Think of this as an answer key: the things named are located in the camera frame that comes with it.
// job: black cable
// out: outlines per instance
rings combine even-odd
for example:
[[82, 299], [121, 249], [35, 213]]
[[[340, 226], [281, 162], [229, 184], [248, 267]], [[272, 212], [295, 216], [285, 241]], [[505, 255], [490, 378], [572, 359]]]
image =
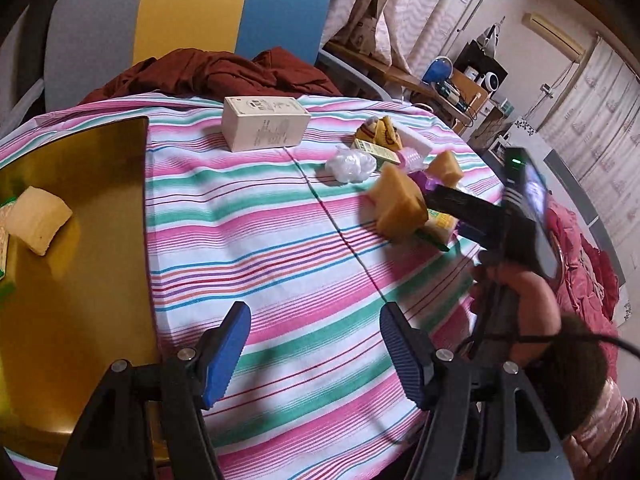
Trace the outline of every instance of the black cable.
[[[476, 335], [473, 336], [473, 338], [477, 339], [478, 341], [482, 340], [484, 332], [486, 331], [487, 323], [489, 323], [489, 318], [491, 317], [491, 313], [498, 308], [498, 303], [500, 301], [500, 291], [502, 288], [499, 284], [500, 283], [500, 280], [499, 280], [500, 264], [504, 260], [504, 251], [507, 245], [507, 234], [509, 231], [510, 224], [511, 224], [511, 210], [507, 208], [504, 211], [504, 223], [502, 225], [502, 238], [500, 238], [500, 245], [498, 246], [498, 265], [495, 267], [495, 280], [494, 280], [495, 286], [493, 290], [493, 297], [491, 298], [491, 301], [488, 302], [487, 308], [479, 320], [478, 330], [476, 331]], [[454, 353], [458, 354], [458, 352], [462, 347], [463, 345], [462, 343], [460, 343], [460, 345], [458, 345], [458, 348], [456, 348], [456, 351]]]
[[457, 347], [455, 354], [458, 354], [466, 345], [474, 341], [480, 341], [482, 339], [489, 339], [494, 341], [508, 341], [513, 343], [551, 343], [558, 340], [574, 340], [574, 341], [597, 341], [603, 343], [609, 343], [618, 348], [622, 348], [631, 355], [634, 355], [640, 360], [640, 348], [624, 341], [620, 338], [606, 335], [606, 334], [555, 334], [555, 335], [507, 335], [507, 334], [483, 334], [482, 337], [469, 336], [462, 341]]
[[538, 100], [538, 102], [536, 104], [533, 105], [532, 108], [529, 109], [529, 111], [522, 117], [525, 121], [527, 121], [529, 119], [529, 117], [531, 117], [533, 115], [533, 112], [536, 111], [536, 109], [542, 104], [542, 101], [544, 101], [547, 98], [547, 94], [543, 93], [542, 97]]
[[465, 94], [462, 93], [462, 90], [458, 87], [456, 87], [458, 89], [458, 92], [460, 92], [460, 101], [466, 106], [466, 110], [462, 111], [460, 110], [464, 115], [466, 115], [469, 119], [471, 119], [471, 124], [469, 124], [469, 126], [465, 126], [466, 128], [471, 128], [474, 123], [478, 120], [478, 112], [476, 112], [471, 105], [469, 104], [469, 99], [466, 97]]
[[569, 72], [571, 72], [571, 69], [574, 67], [575, 61], [571, 63], [571, 65], [569, 65], [567, 68], [564, 69], [564, 75], [562, 76], [562, 79], [560, 80], [559, 83], [556, 83], [555, 85], [553, 85], [551, 88], [553, 90], [555, 90], [556, 88], [558, 88], [562, 83], [564, 83], [564, 80], [566, 79], [566, 77], [569, 75]]

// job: screw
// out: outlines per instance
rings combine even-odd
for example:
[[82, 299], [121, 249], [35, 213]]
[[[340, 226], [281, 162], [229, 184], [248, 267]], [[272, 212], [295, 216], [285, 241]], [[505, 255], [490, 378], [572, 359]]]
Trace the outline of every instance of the screw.
[[180, 361], [191, 361], [194, 357], [196, 357], [196, 351], [193, 348], [183, 348], [178, 352]]
[[518, 371], [520, 370], [518, 368], [518, 365], [513, 361], [505, 361], [504, 364], [502, 364], [502, 369], [511, 375], [517, 374]]
[[453, 361], [453, 352], [446, 348], [440, 348], [436, 350], [436, 357], [440, 361], [446, 361], [447, 363]]
[[111, 370], [113, 370], [116, 373], [120, 373], [126, 370], [127, 366], [129, 366], [129, 363], [127, 363], [124, 359], [118, 359], [117, 361], [114, 361], [113, 364], [111, 365]]

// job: curtain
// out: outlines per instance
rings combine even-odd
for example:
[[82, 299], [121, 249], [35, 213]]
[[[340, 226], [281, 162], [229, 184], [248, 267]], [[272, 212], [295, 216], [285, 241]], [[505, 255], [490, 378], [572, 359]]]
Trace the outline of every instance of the curtain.
[[582, 75], [540, 134], [572, 170], [616, 249], [640, 249], [640, 83], [598, 39]]
[[439, 0], [422, 28], [411, 52], [406, 56], [407, 69], [422, 77], [433, 59], [442, 51], [472, 0]]
[[[356, 0], [337, 39], [345, 42], [372, 0]], [[378, 0], [373, 56], [421, 77], [471, 0]]]

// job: small box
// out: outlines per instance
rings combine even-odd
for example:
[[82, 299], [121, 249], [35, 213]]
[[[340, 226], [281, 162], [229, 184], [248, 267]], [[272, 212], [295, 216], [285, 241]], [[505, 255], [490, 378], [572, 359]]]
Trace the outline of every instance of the small box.
[[491, 113], [491, 110], [493, 110], [495, 107], [494, 103], [491, 101], [491, 99], [487, 99], [484, 104], [480, 107], [480, 109], [478, 110], [479, 114], [482, 114], [484, 116], [487, 116]]
[[310, 118], [293, 97], [225, 97], [222, 135], [232, 152], [296, 146]]
[[377, 162], [376, 171], [380, 171], [380, 168], [382, 168], [382, 165], [385, 162], [390, 162], [391, 164], [400, 164], [400, 159], [394, 152], [392, 152], [388, 148], [384, 148], [383, 146], [373, 144], [372, 142], [367, 142], [366, 140], [361, 139], [354, 139], [351, 147], [356, 150], [361, 150], [365, 153], [369, 153], [369, 155], [373, 155]]

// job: red cloth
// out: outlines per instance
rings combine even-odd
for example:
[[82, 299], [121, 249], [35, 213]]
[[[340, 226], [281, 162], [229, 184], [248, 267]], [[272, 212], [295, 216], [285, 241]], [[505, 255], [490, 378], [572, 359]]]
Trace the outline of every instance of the red cloth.
[[[597, 297], [590, 275], [580, 260], [582, 232], [575, 213], [549, 196], [546, 218], [549, 229], [558, 238], [566, 264], [564, 282], [556, 294], [561, 310], [577, 314], [592, 332], [617, 336], [618, 331], [603, 312], [603, 302]], [[609, 363], [609, 376], [616, 380], [618, 348], [603, 344], [602, 349]]]
[[251, 61], [230, 52], [179, 48], [160, 59], [150, 57], [137, 63], [80, 104], [154, 91], [215, 101], [241, 95], [342, 95], [321, 70], [279, 46]]
[[613, 270], [609, 255], [605, 251], [601, 251], [593, 247], [584, 236], [580, 235], [582, 240], [582, 248], [587, 253], [593, 266], [593, 272], [596, 280], [604, 287], [604, 300], [602, 301], [602, 313], [609, 319], [613, 320], [613, 311], [620, 299], [620, 286], [618, 285], [618, 275]]

